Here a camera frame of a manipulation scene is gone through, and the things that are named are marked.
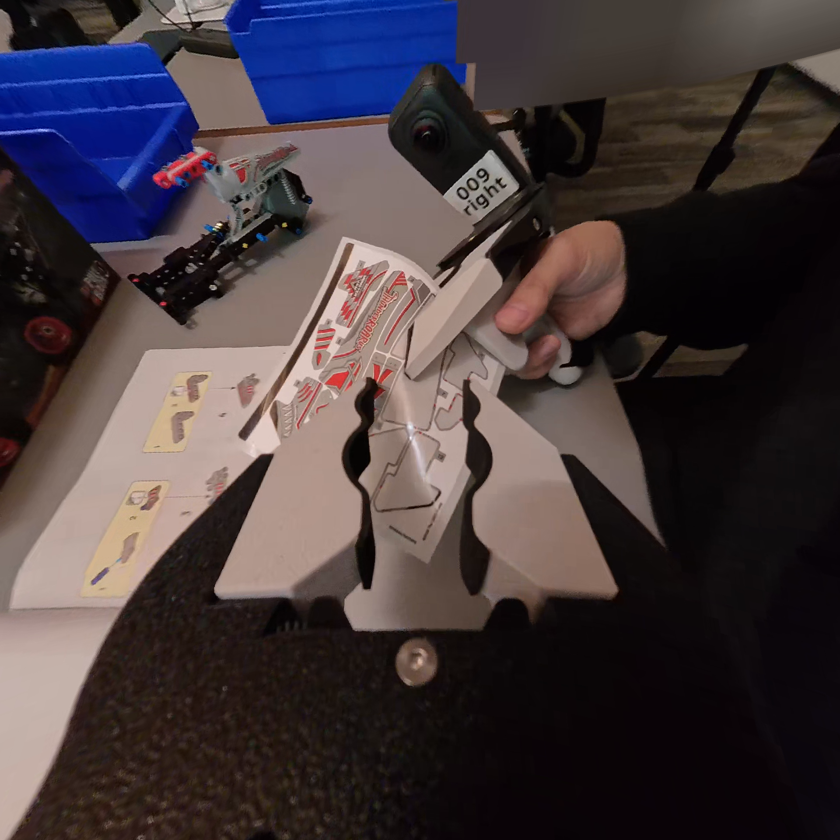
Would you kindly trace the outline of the black toy set box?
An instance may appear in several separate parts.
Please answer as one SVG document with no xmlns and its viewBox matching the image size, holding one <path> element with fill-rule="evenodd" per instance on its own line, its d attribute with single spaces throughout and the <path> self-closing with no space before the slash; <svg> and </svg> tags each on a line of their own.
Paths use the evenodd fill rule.
<svg viewBox="0 0 840 840">
<path fill-rule="evenodd" d="M 1 152 L 1 483 L 119 280 Z"/>
</svg>

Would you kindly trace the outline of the black brick chassis model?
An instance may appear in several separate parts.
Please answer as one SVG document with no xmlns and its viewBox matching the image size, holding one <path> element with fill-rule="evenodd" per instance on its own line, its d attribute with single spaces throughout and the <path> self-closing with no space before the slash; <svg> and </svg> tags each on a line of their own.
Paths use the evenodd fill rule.
<svg viewBox="0 0 840 840">
<path fill-rule="evenodd" d="M 300 236 L 312 197 L 289 170 L 300 150 L 292 142 L 251 156 L 220 160 L 196 182 L 205 182 L 227 206 L 223 222 L 205 226 L 205 235 L 163 258 L 159 268 L 128 276 L 133 286 L 181 325 L 210 298 L 225 294 L 222 272 L 275 230 Z"/>
</svg>

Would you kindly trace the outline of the grey desk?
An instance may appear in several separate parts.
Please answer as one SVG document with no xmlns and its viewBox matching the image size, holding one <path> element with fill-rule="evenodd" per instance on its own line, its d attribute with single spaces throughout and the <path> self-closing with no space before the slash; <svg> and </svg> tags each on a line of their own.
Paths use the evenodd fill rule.
<svg viewBox="0 0 840 840">
<path fill-rule="evenodd" d="M 292 170 L 314 197 L 307 236 L 260 257 L 225 298 L 208 302 L 185 329 L 121 280 L 2 490 L 2 838 L 14 834 L 63 739 L 79 690 L 121 602 L 104 606 L 7 611 L 40 605 L 24 592 L 38 584 L 49 603 L 78 595 L 87 562 L 58 549 L 47 564 L 25 560 L 84 470 L 108 420 L 147 350 L 238 348 L 291 344 L 308 314 L 342 236 L 408 257 L 431 271 L 467 236 L 466 220 L 394 152 L 383 122 L 244 135 L 223 131 L 199 144 L 223 158 L 268 151 L 288 138 L 301 148 Z M 209 220 L 214 199 L 193 186 L 161 236 L 98 245 L 120 274 L 159 265 Z M 598 361 L 565 390 L 511 380 L 500 399 L 563 452 L 576 455 L 660 537 L 636 440 L 612 378 Z M 453 521 L 429 564 L 386 544 L 377 550 L 371 591 L 348 596 L 354 628 L 473 628 L 489 604 L 459 584 L 459 530 Z"/>
</svg>

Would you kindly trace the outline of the person's right hand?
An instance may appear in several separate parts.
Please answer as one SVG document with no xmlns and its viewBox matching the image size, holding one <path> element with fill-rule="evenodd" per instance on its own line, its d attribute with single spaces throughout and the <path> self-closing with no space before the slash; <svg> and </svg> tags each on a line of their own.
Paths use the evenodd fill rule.
<svg viewBox="0 0 840 840">
<path fill-rule="evenodd" d="M 570 341 L 588 340 L 613 320 L 626 288 L 621 228 L 610 220 L 577 224 L 530 248 L 495 323 L 519 335 L 547 316 Z"/>
</svg>

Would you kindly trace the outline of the open instruction booklet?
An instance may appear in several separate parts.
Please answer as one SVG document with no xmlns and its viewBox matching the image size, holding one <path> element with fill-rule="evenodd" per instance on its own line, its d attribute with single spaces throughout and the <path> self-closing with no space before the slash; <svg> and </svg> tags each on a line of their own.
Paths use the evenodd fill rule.
<svg viewBox="0 0 840 840">
<path fill-rule="evenodd" d="M 148 350 L 28 553 L 11 610 L 121 606 L 250 466 L 239 437 L 287 346 Z"/>
</svg>

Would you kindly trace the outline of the sticker sheet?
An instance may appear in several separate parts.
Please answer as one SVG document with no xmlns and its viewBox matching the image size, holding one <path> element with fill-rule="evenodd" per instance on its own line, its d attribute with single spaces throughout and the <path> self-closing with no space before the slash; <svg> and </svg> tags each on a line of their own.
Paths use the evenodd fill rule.
<svg viewBox="0 0 840 840">
<path fill-rule="evenodd" d="M 412 381 L 409 328 L 438 286 L 411 260 L 344 237 L 266 396 L 239 432 L 273 452 L 369 377 L 379 386 L 362 484 L 378 539 L 430 562 L 469 477 L 465 380 L 497 395 L 505 370 L 461 333 Z"/>
</svg>

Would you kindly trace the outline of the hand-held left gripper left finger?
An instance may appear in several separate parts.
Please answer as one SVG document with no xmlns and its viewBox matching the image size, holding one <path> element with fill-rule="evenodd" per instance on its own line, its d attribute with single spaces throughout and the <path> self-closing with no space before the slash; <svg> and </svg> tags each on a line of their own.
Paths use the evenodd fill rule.
<svg viewBox="0 0 840 840">
<path fill-rule="evenodd" d="M 310 604 L 371 588 L 375 535 L 361 476 L 378 384 L 357 381 L 282 443 L 214 587 L 223 601 Z"/>
</svg>

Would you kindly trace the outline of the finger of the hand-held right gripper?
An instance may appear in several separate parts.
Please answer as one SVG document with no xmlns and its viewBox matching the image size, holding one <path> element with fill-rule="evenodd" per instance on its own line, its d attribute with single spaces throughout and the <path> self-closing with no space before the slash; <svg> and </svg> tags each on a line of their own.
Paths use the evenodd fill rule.
<svg viewBox="0 0 840 840">
<path fill-rule="evenodd" d="M 495 317 L 508 296 L 499 270 L 486 257 L 465 260 L 416 316 L 405 374 L 415 380 L 466 331 L 499 362 L 508 364 L 508 338 Z"/>
</svg>

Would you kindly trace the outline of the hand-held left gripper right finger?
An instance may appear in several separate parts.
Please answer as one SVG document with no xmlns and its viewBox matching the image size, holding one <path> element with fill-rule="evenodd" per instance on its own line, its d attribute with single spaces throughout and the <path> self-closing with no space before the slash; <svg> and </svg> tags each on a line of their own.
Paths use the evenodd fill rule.
<svg viewBox="0 0 840 840">
<path fill-rule="evenodd" d="M 459 570 L 490 602 L 611 601 L 609 570 L 559 450 L 480 384 L 463 386 L 467 431 Z"/>
</svg>

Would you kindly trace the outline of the person's right forearm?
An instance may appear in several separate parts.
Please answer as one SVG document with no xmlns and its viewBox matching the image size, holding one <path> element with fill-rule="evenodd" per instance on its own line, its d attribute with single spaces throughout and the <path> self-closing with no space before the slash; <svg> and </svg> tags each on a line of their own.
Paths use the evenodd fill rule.
<svg viewBox="0 0 840 840">
<path fill-rule="evenodd" d="M 626 287 L 596 336 L 647 332 L 699 350 L 756 338 L 838 251 L 839 155 L 733 192 L 691 192 L 606 220 L 621 231 Z"/>
</svg>

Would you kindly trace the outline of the red brick beam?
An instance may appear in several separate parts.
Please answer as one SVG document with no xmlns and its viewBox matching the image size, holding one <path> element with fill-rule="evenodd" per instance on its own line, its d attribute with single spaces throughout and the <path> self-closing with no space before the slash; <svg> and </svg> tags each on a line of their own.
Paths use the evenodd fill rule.
<svg viewBox="0 0 840 840">
<path fill-rule="evenodd" d="M 206 173 L 214 170 L 217 156 L 214 152 L 196 146 L 169 164 L 160 168 L 153 175 L 153 182 L 162 189 L 174 186 L 186 187 L 194 181 L 200 181 Z"/>
</svg>

